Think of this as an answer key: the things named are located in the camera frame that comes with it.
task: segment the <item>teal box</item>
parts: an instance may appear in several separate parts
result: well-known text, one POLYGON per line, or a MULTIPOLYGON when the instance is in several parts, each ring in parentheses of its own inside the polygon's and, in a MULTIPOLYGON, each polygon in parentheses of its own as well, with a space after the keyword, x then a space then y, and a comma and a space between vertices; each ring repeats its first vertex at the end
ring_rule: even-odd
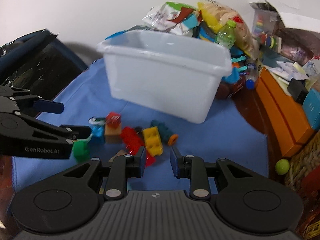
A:
POLYGON ((308 122, 313 130, 320 129, 320 94, 311 89, 302 105, 308 122))

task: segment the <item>yellow ball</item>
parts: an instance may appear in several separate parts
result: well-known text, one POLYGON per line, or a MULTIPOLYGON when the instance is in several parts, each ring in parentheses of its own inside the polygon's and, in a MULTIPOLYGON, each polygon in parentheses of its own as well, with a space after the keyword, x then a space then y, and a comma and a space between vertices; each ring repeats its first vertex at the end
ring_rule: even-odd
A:
POLYGON ((276 163, 276 173, 284 175, 289 171, 290 164, 287 159, 281 159, 276 163))

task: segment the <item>white plastic bin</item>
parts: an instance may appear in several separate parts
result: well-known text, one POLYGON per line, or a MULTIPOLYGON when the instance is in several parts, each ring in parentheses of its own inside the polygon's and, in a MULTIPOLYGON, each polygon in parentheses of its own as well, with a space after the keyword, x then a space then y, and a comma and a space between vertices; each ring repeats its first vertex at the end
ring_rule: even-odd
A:
POLYGON ((170 33, 134 30, 97 45, 111 96, 202 123, 221 78, 231 74, 223 46, 170 33))

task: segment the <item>plastic bottle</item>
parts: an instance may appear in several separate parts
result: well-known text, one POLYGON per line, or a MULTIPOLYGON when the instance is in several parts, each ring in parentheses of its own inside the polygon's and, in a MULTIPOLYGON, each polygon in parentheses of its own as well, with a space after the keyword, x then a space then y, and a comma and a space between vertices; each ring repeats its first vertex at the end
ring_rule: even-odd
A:
POLYGON ((254 89, 255 87, 255 82, 258 80, 259 74, 258 70, 255 64, 249 63, 247 65, 248 70, 247 74, 245 75, 245 86, 247 89, 254 89))
POLYGON ((225 46, 228 49, 231 49, 233 44, 236 42, 236 37, 234 33, 234 28, 237 26, 237 23, 233 20, 228 20, 227 24, 222 27, 216 36, 217 44, 225 46))

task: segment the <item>orange box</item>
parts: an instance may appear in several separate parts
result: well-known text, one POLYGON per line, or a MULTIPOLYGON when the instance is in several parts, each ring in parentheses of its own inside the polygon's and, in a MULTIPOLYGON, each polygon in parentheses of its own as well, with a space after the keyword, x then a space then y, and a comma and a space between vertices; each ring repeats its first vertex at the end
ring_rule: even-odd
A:
POLYGON ((264 68, 256 91, 268 113, 282 156, 291 157, 314 135, 302 106, 286 95, 264 68))

